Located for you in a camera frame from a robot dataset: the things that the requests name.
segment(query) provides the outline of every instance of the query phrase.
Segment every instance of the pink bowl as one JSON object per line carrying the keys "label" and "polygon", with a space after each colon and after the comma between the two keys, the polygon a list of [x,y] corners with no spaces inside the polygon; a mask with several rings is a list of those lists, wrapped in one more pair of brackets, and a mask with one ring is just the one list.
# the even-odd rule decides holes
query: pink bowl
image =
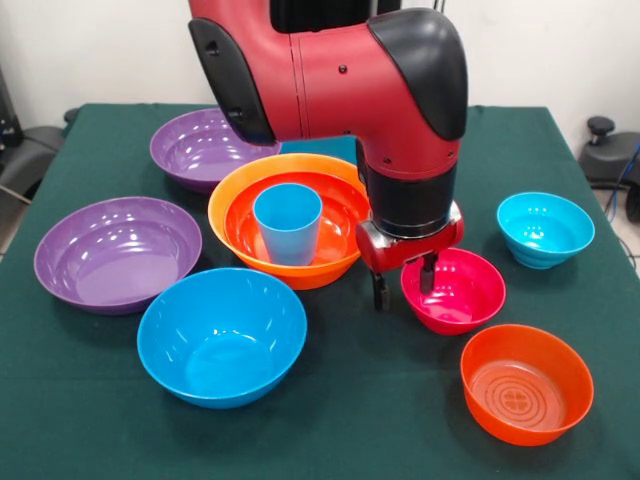
{"label": "pink bowl", "polygon": [[400,282],[409,305],[424,325],[440,335],[460,335],[488,322],[500,311],[507,287],[496,267],[459,248],[440,252],[435,287],[420,293],[421,261],[402,269]]}

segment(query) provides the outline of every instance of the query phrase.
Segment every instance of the blue cup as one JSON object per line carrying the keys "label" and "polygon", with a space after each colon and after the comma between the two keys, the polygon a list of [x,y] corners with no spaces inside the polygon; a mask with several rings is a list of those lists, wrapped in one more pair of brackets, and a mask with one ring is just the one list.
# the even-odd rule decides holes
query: blue cup
{"label": "blue cup", "polygon": [[309,265],[318,244],[322,199],[311,188],[281,183],[264,190],[253,204],[271,263]]}

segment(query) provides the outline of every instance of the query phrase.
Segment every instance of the plastic bowl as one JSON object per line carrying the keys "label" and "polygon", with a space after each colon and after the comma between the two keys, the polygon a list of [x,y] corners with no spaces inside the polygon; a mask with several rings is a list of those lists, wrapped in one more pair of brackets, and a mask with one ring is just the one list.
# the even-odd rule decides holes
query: plastic bowl
{"label": "plastic bowl", "polygon": [[460,371],[467,406],[491,435],[544,445],[577,425],[593,403],[593,381],[565,342],[524,325],[498,325],[465,346]]}
{"label": "plastic bowl", "polygon": [[234,408],[271,391],[307,335],[296,294],[270,275],[219,268],[162,293],[138,329],[138,354],[153,379],[182,400]]}
{"label": "plastic bowl", "polygon": [[459,248],[440,252],[435,286],[420,293],[420,260],[402,269],[405,298],[420,321],[440,335],[460,335],[493,318],[504,305],[507,288],[496,267],[475,253]]}
{"label": "plastic bowl", "polygon": [[219,108],[185,113],[151,138],[151,158],[181,185],[210,194],[227,174],[257,158],[280,152],[280,144],[257,146],[238,137]]}
{"label": "plastic bowl", "polygon": [[[253,202],[260,192],[283,182],[306,185],[322,198],[318,247],[311,265],[271,263],[253,216]],[[243,262],[291,288],[308,290],[337,280],[358,259],[355,227],[368,218],[369,203],[355,165],[323,155],[292,153],[235,170],[213,191],[208,213],[215,235]]]}
{"label": "plastic bowl", "polygon": [[529,268],[554,267],[584,250],[595,227],[587,213],[550,193],[513,195],[498,207],[498,224],[515,259]]}
{"label": "plastic bowl", "polygon": [[94,313],[144,310],[196,264],[202,235],[172,203],[123,197],[63,218],[36,249],[34,268],[44,288]]}

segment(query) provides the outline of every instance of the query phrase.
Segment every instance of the orange bowl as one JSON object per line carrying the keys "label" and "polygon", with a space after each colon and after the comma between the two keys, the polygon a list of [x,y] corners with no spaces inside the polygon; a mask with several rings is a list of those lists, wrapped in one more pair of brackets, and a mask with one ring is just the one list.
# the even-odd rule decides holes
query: orange bowl
{"label": "orange bowl", "polygon": [[[323,200],[318,251],[308,266],[271,263],[251,211],[262,190],[282,182],[307,185]],[[213,191],[208,215],[215,235],[244,263],[296,290],[309,290],[337,280],[358,259],[355,226],[368,218],[369,202],[354,165],[324,155],[291,153],[233,171]]]}
{"label": "orange bowl", "polygon": [[460,371],[473,418],[513,445],[554,441],[593,403],[593,380],[582,358],[534,327],[498,325],[476,334],[462,352]]}

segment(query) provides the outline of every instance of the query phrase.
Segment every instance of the red bowl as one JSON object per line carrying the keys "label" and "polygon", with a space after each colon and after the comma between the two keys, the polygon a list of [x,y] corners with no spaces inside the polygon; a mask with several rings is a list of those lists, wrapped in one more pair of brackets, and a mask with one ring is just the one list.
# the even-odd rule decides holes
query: red bowl
{"label": "red bowl", "polygon": [[402,269],[402,292],[420,321],[440,335],[460,335],[488,322],[507,297],[507,287],[496,267],[480,255],[449,248],[440,252],[435,286],[420,293],[421,261]]}
{"label": "red bowl", "polygon": [[526,325],[498,325],[474,335],[462,352],[460,372],[473,418],[512,445],[553,442],[593,404],[593,379],[580,355]]}
{"label": "red bowl", "polygon": [[225,234],[232,244],[246,255],[270,261],[252,207],[261,192],[281,183],[300,183],[322,198],[318,247],[311,265],[325,265],[358,253],[355,228],[367,218],[367,200],[349,183],[317,172],[273,175],[243,190],[229,206],[225,218]]}

